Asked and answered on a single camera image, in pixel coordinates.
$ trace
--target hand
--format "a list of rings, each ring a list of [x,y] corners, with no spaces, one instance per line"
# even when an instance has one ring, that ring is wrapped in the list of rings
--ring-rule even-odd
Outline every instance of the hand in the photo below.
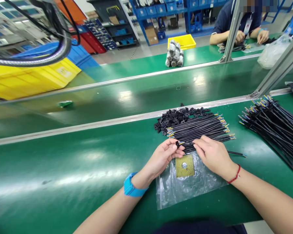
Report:
[[[241,42],[243,42],[244,38],[245,38],[244,32],[239,30],[237,33],[237,37],[235,38],[235,44],[236,45],[240,44]]]
[[[261,45],[269,39],[269,31],[262,30],[257,35],[257,44]]]
[[[202,136],[201,139],[196,139],[193,143],[202,162],[212,172],[220,175],[226,181],[230,181],[236,176],[239,166],[230,159],[222,142]]]
[[[152,179],[155,179],[165,170],[173,158],[182,158],[185,154],[183,152],[185,147],[181,145],[179,149],[177,149],[176,141],[178,140],[169,138],[161,143],[142,171]]]

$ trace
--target red string bracelet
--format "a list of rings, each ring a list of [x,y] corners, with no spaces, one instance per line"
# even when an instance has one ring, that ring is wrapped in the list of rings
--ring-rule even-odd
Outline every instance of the red string bracelet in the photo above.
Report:
[[[228,184],[231,184],[233,181],[235,181],[235,180],[239,177],[239,172],[240,172],[240,170],[241,170],[241,166],[240,166],[239,164],[238,164],[238,166],[239,166],[239,170],[238,170],[237,175],[236,175],[235,178],[233,178],[232,180],[227,181]]]

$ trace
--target yellow plastic bin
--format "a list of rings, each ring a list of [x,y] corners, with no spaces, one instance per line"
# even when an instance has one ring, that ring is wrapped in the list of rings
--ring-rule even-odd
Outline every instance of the yellow plastic bin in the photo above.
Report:
[[[0,66],[0,98],[23,98],[64,88],[81,71],[68,58],[43,67]]]
[[[179,36],[179,37],[170,37],[168,38],[167,49],[169,48],[170,41],[174,39],[175,42],[179,42],[180,48],[183,50],[195,48],[196,43],[191,34]]]

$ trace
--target id badge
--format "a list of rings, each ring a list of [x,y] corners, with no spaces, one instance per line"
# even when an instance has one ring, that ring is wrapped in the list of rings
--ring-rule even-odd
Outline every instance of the id badge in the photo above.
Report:
[[[252,16],[249,19],[247,19],[246,25],[245,25],[245,28],[244,28],[244,34],[245,35],[247,35],[248,32],[250,31],[250,27],[251,27],[252,21],[253,21]]]

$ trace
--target cardboard box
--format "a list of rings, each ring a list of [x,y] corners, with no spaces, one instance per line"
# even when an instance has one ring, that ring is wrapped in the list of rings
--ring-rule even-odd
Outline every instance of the cardboard box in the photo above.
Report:
[[[149,26],[145,29],[146,37],[150,43],[150,45],[158,44],[159,40],[157,38],[158,29],[154,28],[154,26]]]
[[[99,17],[99,15],[97,14],[96,11],[89,11],[89,12],[86,12],[85,14],[86,14],[90,19],[92,19],[92,18],[98,18],[98,17]]]
[[[155,31],[156,29],[154,28],[154,26],[149,26],[145,29],[146,32],[146,37],[155,37],[157,36],[157,33]]]
[[[119,22],[118,22],[118,19],[116,16],[111,16],[109,17],[110,21],[113,23],[113,25],[118,25]]]
[[[148,37],[147,39],[148,39],[150,45],[154,45],[154,44],[159,43],[159,40],[157,39],[157,36],[156,37]]]

